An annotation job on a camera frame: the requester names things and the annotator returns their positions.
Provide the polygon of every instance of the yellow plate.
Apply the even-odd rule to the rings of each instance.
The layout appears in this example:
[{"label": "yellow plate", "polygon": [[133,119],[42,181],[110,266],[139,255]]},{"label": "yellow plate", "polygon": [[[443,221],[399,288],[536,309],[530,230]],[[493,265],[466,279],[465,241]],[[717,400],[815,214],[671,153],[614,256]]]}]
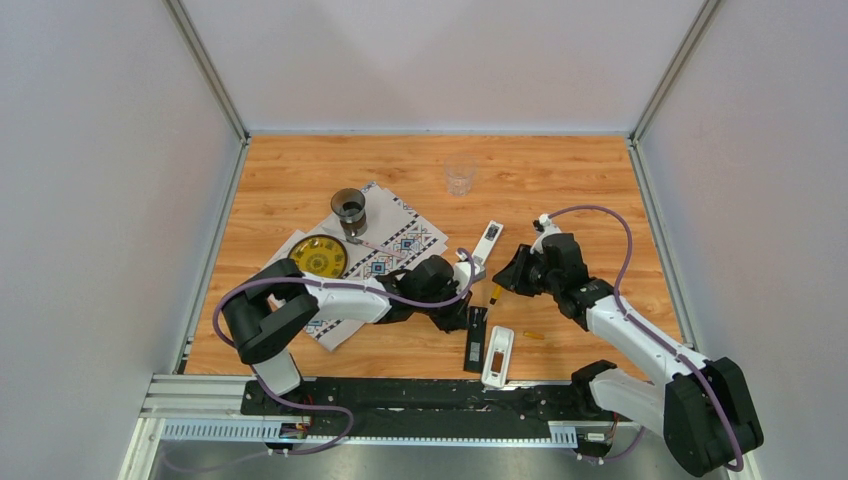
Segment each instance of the yellow plate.
[{"label": "yellow plate", "polygon": [[303,272],[319,277],[342,278],[347,270],[347,250],[341,240],[329,235],[312,235],[297,242],[289,252]]}]

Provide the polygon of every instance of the gray floor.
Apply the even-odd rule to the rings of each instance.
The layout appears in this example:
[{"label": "gray floor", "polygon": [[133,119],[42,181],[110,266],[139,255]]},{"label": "gray floor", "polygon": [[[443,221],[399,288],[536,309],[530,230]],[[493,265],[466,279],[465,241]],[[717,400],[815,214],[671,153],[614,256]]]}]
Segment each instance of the gray floor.
[{"label": "gray floor", "polygon": [[[616,449],[625,448],[635,430],[621,429]],[[169,442],[160,447],[168,460],[183,468],[219,465],[261,452],[254,443]],[[157,458],[153,474],[165,479],[264,479],[297,480],[519,480],[519,479],[653,479],[693,478],[671,458],[662,440],[646,435],[642,444],[621,462],[592,466],[577,462],[574,455],[554,449],[488,447],[410,447],[342,445],[305,457],[280,455],[260,457],[232,467],[204,474],[185,474],[169,470]],[[702,477],[725,479],[719,472]]]}]

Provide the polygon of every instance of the yellow object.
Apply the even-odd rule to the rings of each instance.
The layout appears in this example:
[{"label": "yellow object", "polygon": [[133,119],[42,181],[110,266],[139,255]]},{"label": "yellow object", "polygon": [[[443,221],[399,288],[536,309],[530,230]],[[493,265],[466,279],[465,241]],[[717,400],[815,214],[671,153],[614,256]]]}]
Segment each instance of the yellow object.
[{"label": "yellow object", "polygon": [[329,235],[312,235],[297,242],[289,258],[301,271],[319,277],[341,278],[347,270],[347,250],[341,240]]},{"label": "yellow object", "polygon": [[494,305],[501,298],[501,292],[503,292],[503,288],[500,285],[495,285],[495,290],[492,291],[492,296],[489,298],[489,305]]},{"label": "yellow object", "polygon": [[524,336],[530,337],[530,338],[535,338],[536,340],[544,340],[545,339],[545,336],[542,335],[541,333],[531,332],[530,330],[524,330]]}]

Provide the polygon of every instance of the metal frame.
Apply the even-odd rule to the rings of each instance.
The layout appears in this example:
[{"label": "metal frame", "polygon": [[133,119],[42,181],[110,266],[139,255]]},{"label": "metal frame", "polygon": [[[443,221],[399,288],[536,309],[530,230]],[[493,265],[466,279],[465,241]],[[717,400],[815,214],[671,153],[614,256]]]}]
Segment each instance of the metal frame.
[{"label": "metal frame", "polygon": [[206,263],[203,266],[203,271],[198,278],[197,285],[194,289],[194,303],[188,314],[186,322],[186,331],[183,336],[183,348],[180,355],[175,360],[173,373],[183,373],[185,364],[188,361],[188,355],[191,353],[191,344],[194,342],[194,332],[197,330],[197,322],[200,319],[200,314],[203,311],[203,301],[206,298],[206,292],[209,289],[209,282],[212,279],[212,272],[215,269],[215,261],[218,259],[218,251],[221,249],[221,241],[224,238],[224,231],[227,228],[227,219],[230,218],[230,211],[233,208],[233,201],[236,198],[241,173],[244,170],[244,163],[247,160],[247,152],[250,149],[251,140],[248,138],[242,143],[239,156],[233,165],[227,181],[227,191],[224,198],[221,200],[221,205],[218,209],[218,223],[215,226],[215,233],[212,235],[212,241],[206,250]]},{"label": "metal frame", "polygon": [[680,74],[683,70],[683,67],[686,65],[686,62],[689,60],[689,57],[695,50],[695,47],[698,46],[698,42],[701,40],[703,33],[707,30],[707,27],[709,27],[718,7],[721,6],[722,3],[723,0],[705,0],[701,5],[701,9],[695,16],[695,20],[689,27],[689,31],[686,32],[686,36],[683,37],[683,42],[680,43],[680,47],[678,47],[674,57],[672,57],[671,63],[668,65],[662,80],[660,80],[659,85],[657,85],[657,89],[654,90],[654,94],[651,95],[651,100],[648,101],[648,105],[642,112],[642,116],[639,117],[639,121],[636,122],[636,127],[630,134],[631,140],[639,142],[645,138],[645,134],[651,126],[654,116],[657,111],[659,111],[665,97],[674,86],[678,74]]},{"label": "metal frame", "polygon": [[250,138],[250,133],[244,126],[244,122],[242,122],[241,116],[239,116],[230,95],[224,88],[224,83],[221,81],[218,71],[215,70],[215,65],[212,63],[209,53],[206,52],[206,47],[200,41],[200,35],[197,34],[197,29],[194,28],[194,24],[191,22],[188,10],[186,10],[182,0],[162,0],[162,3],[168,7],[168,11],[171,13],[177,30],[182,34],[186,46],[191,51],[195,61],[197,61],[197,66],[209,84],[209,89],[212,90],[212,94],[215,96],[215,100],[218,101],[221,111],[227,117],[227,121],[233,127],[233,131],[242,143],[246,143],[247,139]]},{"label": "metal frame", "polygon": [[[235,106],[227,94],[223,82],[209,58],[206,49],[197,34],[194,25],[181,0],[162,0],[169,8],[174,22],[183,35],[186,44],[192,52],[198,66],[207,79],[210,89],[215,95],[223,113],[233,127],[236,135],[242,141],[242,150],[234,165],[232,176],[225,198],[222,201],[220,215],[215,234],[209,247],[207,262],[198,280],[196,298],[189,314],[186,330],[186,344],[182,356],[177,360],[175,372],[181,372],[181,363],[187,359],[191,349],[194,331],[203,307],[203,301],[209,286],[218,250],[226,227],[227,218],[232,208],[241,172],[247,156],[252,133],[275,134],[275,135],[309,135],[319,132],[315,131],[273,131],[273,132],[250,132],[245,127]],[[714,18],[722,0],[705,0],[693,21],[689,31],[683,39],[680,47],[669,64],[662,80],[659,82],[651,100],[645,107],[636,127],[632,132],[591,132],[592,135],[614,135],[625,137],[630,154],[636,180],[642,194],[642,200],[647,213],[648,222],[656,242],[657,251],[663,270],[666,274],[668,289],[671,294],[674,309],[677,313],[681,332],[687,342],[695,343],[695,334],[692,327],[692,318],[687,308],[689,303],[681,288],[680,279],[677,275],[677,262],[672,249],[666,238],[665,223],[662,211],[653,195],[653,185],[646,161],[641,140],[645,137],[650,125],[659,111],[669,91],[673,87],[680,72],[692,55],[704,31]],[[322,134],[336,133],[345,135],[365,134],[515,134],[515,135],[585,135],[588,132],[463,132],[463,131],[426,131],[412,132],[406,130],[386,131],[357,131],[347,130],[338,132],[320,132]],[[263,441],[269,431],[274,430],[281,422],[297,422],[299,416],[273,417],[273,419],[253,416],[243,416],[239,413],[241,396],[244,392],[244,384],[252,379],[251,376],[214,376],[214,375],[154,375],[151,380],[150,389],[144,400],[138,423],[132,441],[127,450],[127,455],[121,469],[119,478],[122,479],[146,479],[152,471],[153,462],[159,441],[174,438],[203,438],[212,441]],[[526,386],[540,382],[511,382],[508,387]],[[552,439],[555,443],[557,435],[565,435],[573,428],[595,428],[605,427],[606,422],[573,422],[570,425],[552,425]],[[443,439],[429,439],[434,444],[442,444]],[[360,443],[366,444],[414,444],[410,439],[360,439]],[[515,445],[505,442],[503,446],[528,446],[526,443],[518,442]],[[746,455],[749,467],[741,474],[727,472],[727,477],[732,480],[756,480],[760,478],[756,462],[750,455]]]}]

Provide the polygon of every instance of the white wall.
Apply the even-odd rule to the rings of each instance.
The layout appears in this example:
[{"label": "white wall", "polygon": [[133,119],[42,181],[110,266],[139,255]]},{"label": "white wall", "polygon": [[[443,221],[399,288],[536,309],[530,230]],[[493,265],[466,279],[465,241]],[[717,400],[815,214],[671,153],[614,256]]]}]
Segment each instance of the white wall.
[{"label": "white wall", "polygon": [[629,131],[701,0],[184,0],[252,130]]},{"label": "white wall", "polygon": [[115,478],[238,145],[161,2],[0,11],[0,478]]},{"label": "white wall", "polygon": [[845,478],[848,3],[725,2],[644,142],[697,338],[744,369],[763,478]]}]

